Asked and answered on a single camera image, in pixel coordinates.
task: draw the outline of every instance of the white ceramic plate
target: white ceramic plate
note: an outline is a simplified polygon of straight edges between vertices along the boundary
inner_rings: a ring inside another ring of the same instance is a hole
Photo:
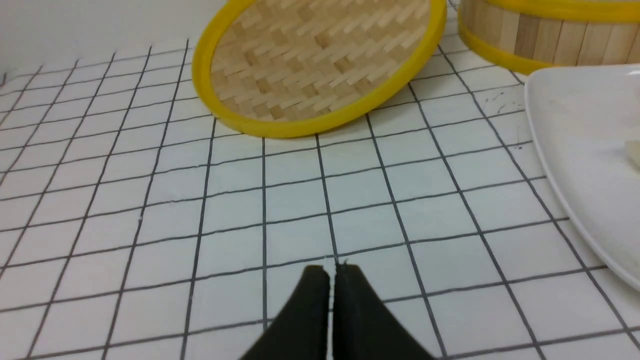
[[[536,71],[527,117],[551,185],[585,240],[640,290],[640,65]]]

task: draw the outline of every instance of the bamboo steamer basket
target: bamboo steamer basket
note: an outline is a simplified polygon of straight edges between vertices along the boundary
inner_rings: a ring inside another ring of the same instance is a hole
[[[461,0],[458,27],[471,50],[523,74],[640,62],[640,1]]]
[[[445,21],[445,0],[229,1],[198,42],[194,86],[232,129],[311,135],[400,91]]]

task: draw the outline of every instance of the yellow rim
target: yellow rim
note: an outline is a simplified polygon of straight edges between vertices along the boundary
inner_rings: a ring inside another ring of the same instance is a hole
[[[513,12],[572,21],[638,22],[640,1],[486,0]]]
[[[496,49],[471,33],[471,31],[462,24],[460,18],[458,18],[458,32],[460,33],[462,41],[464,41],[467,47],[473,50],[473,52],[482,56],[487,61],[509,70],[529,75],[538,69],[557,66],[552,63],[531,60]]]
[[[254,1],[229,1],[216,14],[196,46],[192,75],[193,85],[201,100],[225,125],[242,133],[266,138],[294,138],[320,133],[355,120],[385,102],[411,81],[434,53],[444,31],[447,11],[445,0],[429,0],[431,2],[429,26],[415,53],[389,80],[370,94],[353,104],[320,117],[297,122],[263,122],[243,117],[225,107],[218,100],[210,78],[211,60],[218,41],[236,17]]]

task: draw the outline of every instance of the yellow band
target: yellow band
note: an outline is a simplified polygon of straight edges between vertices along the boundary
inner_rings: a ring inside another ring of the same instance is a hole
[[[507,53],[500,49],[497,49],[489,44],[487,44],[484,40],[475,36],[469,29],[467,29],[460,21],[458,17],[458,32],[460,33],[460,38],[467,47],[476,54],[482,56],[489,62],[492,62],[501,67],[505,67],[509,70],[519,72],[521,74],[529,75],[530,73],[542,69],[545,67],[553,67],[557,66],[552,63],[545,63],[538,60],[531,60],[527,58],[523,58],[521,56],[517,56],[511,53]]]
[[[486,0],[512,12],[583,22],[640,22],[640,1]]]

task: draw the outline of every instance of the white wall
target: white wall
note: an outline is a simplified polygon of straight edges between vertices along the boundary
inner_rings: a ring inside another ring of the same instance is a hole
[[[111,53],[172,37],[196,41],[224,3],[0,0],[0,78],[24,65]]]

